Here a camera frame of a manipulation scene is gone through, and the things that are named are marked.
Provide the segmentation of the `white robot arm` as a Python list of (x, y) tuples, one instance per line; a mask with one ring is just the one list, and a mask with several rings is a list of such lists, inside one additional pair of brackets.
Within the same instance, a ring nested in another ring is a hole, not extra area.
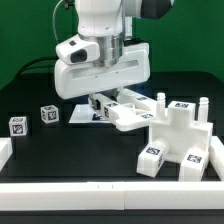
[(149, 44), (132, 38), (134, 17), (159, 19), (174, 0), (75, 0), (78, 33), (56, 46), (57, 94), (70, 99), (150, 77)]

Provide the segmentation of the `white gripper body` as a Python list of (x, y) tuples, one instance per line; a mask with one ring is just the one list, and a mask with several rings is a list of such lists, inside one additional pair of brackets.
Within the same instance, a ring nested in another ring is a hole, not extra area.
[(67, 65), (58, 60), (54, 82), (62, 99), (102, 92), (136, 83), (150, 77), (149, 44), (139, 43), (124, 48), (124, 54), (111, 67), (95, 67), (92, 62)]

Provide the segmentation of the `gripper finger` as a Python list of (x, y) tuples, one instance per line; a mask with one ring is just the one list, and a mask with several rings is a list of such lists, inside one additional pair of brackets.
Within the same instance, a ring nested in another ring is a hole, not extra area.
[(123, 96), (123, 92), (124, 92), (124, 87), (119, 87), (115, 90), (115, 99), (117, 101), (119, 101), (120, 98)]
[(88, 103), (89, 106), (95, 111), (99, 111), (101, 109), (101, 103), (98, 99), (95, 98), (94, 94), (90, 94), (88, 96)]

